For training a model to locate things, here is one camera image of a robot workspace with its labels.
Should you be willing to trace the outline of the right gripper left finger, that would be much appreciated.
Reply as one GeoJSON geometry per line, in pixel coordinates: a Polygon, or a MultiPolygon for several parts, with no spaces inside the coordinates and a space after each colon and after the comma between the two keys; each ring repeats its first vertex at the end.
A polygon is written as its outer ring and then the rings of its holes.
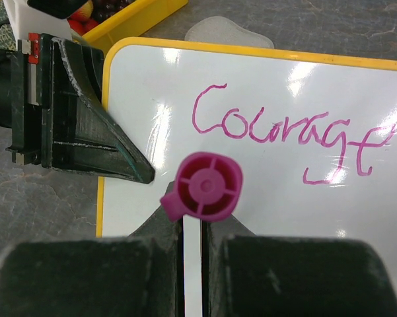
{"type": "Polygon", "coordinates": [[[0,316],[180,316],[182,223],[162,207],[131,235],[104,238],[98,183],[92,240],[22,242],[0,253],[0,316]]]}

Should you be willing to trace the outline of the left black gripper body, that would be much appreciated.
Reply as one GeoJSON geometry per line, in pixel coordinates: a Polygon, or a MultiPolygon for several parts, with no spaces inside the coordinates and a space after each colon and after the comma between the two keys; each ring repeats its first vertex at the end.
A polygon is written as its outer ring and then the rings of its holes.
{"type": "Polygon", "coordinates": [[[79,44],[49,34],[30,34],[9,55],[11,159],[19,165],[79,166],[75,136],[79,95],[70,78],[79,44]]]}

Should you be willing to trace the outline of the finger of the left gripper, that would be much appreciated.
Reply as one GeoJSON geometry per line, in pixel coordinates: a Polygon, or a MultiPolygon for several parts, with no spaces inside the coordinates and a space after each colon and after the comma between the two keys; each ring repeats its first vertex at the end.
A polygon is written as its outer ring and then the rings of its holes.
{"type": "Polygon", "coordinates": [[[152,164],[103,105],[101,109],[88,109],[79,99],[75,136],[79,138],[79,166],[53,169],[142,184],[154,180],[152,164]]]}
{"type": "Polygon", "coordinates": [[[101,109],[102,51],[64,40],[62,62],[75,94],[88,109],[101,109]]]}

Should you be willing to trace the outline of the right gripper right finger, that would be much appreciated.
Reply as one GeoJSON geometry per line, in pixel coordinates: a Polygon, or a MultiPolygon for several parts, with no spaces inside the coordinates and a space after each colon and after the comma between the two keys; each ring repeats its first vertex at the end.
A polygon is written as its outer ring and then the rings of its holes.
{"type": "Polygon", "coordinates": [[[360,240],[257,235],[203,224],[204,316],[397,316],[397,296],[360,240]]]}

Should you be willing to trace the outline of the orange framed whiteboard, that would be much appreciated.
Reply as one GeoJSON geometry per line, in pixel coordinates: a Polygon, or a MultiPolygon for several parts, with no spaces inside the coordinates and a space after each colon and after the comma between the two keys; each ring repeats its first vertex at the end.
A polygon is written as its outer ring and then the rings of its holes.
{"type": "Polygon", "coordinates": [[[235,216],[257,234],[371,244],[397,279],[397,61],[127,38],[104,105],[155,180],[99,182],[97,233],[133,232],[184,157],[235,159],[235,216]]]}

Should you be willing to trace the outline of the purple capped white marker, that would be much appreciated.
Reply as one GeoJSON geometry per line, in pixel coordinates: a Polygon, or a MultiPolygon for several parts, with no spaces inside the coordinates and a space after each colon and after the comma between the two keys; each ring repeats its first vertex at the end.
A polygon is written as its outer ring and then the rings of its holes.
{"type": "Polygon", "coordinates": [[[202,224],[223,221],[239,201],[243,175],[232,158],[196,152],[180,164],[172,189],[161,198],[171,221],[182,222],[184,312],[203,316],[202,224]]]}

